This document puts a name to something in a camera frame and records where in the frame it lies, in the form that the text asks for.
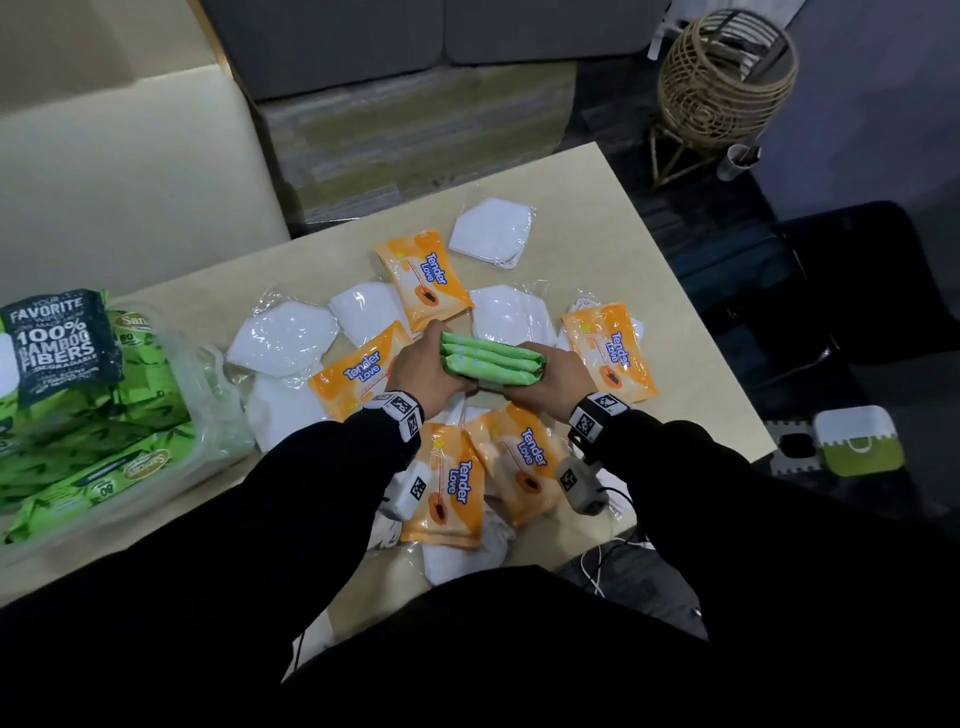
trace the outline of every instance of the wrist strap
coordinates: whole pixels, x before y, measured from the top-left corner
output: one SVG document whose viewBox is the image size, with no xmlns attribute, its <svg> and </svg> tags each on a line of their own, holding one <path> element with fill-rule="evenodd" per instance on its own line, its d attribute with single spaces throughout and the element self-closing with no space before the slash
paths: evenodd
<svg viewBox="0 0 960 728">
<path fill-rule="evenodd" d="M 399 423 L 400 438 L 413 440 L 423 427 L 423 408 L 406 392 L 384 392 L 363 405 L 364 409 L 382 409 Z"/>
<path fill-rule="evenodd" d="M 606 392 L 587 395 L 580 400 L 570 417 L 570 437 L 588 454 L 588 446 L 597 441 L 611 418 L 628 409 L 629 404 Z"/>
</svg>

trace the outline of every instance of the person's right hand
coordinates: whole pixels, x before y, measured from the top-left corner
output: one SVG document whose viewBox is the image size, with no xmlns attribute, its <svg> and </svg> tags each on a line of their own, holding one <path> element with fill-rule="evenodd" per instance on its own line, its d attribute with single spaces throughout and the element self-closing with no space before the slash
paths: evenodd
<svg viewBox="0 0 960 728">
<path fill-rule="evenodd" d="M 545 347 L 532 341 L 520 346 L 546 357 L 543 377 L 536 384 L 525 387 L 504 387 L 503 394 L 515 404 L 546 412 L 558 422 L 567 422 L 580 400 L 597 391 L 584 362 L 574 352 Z"/>
</svg>

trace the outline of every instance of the table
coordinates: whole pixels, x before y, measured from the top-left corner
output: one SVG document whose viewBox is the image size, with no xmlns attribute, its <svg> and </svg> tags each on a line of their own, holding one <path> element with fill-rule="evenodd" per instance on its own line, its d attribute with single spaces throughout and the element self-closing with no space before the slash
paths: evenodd
<svg viewBox="0 0 960 728">
<path fill-rule="evenodd" d="M 641 403 L 641 409 L 661 420 L 696 422 L 718 442 L 751 461 L 774 449 L 766 428 L 595 144 L 492 175 L 479 184 L 488 193 L 534 206 L 537 217 L 513 271 L 451 254 L 468 288 L 546 279 L 543 297 L 555 324 L 581 291 L 603 302 L 623 301 L 644 323 L 642 349 L 660 390 L 660 396 Z M 373 253 L 377 244 L 430 228 L 448 238 L 471 194 L 469 188 L 448 189 L 145 288 L 124 299 L 156 306 L 172 327 L 197 343 L 225 350 L 270 286 L 279 284 L 307 302 L 326 303 L 352 283 L 385 276 Z M 449 323 L 458 333 L 469 331 L 466 314 Z M 332 362 L 350 349 L 341 336 L 324 361 Z M 491 393 L 475 397 L 476 401 L 468 403 L 491 406 L 499 400 Z M 248 458 L 145 517 L 114 524 L 70 542 L 69 548 L 60 547 L 22 562 L 13 569 L 13 581 L 9 573 L 4 574 L 0 600 L 9 600 L 103 553 L 127 546 L 223 492 L 242 479 L 255 461 L 256 456 Z M 554 569 L 633 525 L 632 517 L 618 519 L 609 512 L 595 518 L 579 516 L 564 502 L 554 513 L 520 530 L 507 563 Z M 330 605 L 334 636 L 343 639 L 425 591 L 428 584 L 419 560 L 404 547 L 369 553 Z"/>
</svg>

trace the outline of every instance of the plastic container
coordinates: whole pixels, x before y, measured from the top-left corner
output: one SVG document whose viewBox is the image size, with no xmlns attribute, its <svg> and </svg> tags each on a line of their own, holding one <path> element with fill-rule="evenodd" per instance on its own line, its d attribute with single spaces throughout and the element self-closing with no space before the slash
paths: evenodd
<svg viewBox="0 0 960 728">
<path fill-rule="evenodd" d="M 141 313 L 154 329 L 170 361 L 197 440 L 180 462 L 161 468 L 61 526 L 15 544 L 0 543 L 0 569 L 107 524 L 135 518 L 178 496 L 253 451 L 240 393 L 224 375 L 223 355 L 213 347 L 197 347 L 167 328 L 160 313 L 144 303 L 128 302 L 120 310 Z M 6 533 L 13 514 L 0 518 Z"/>
</svg>

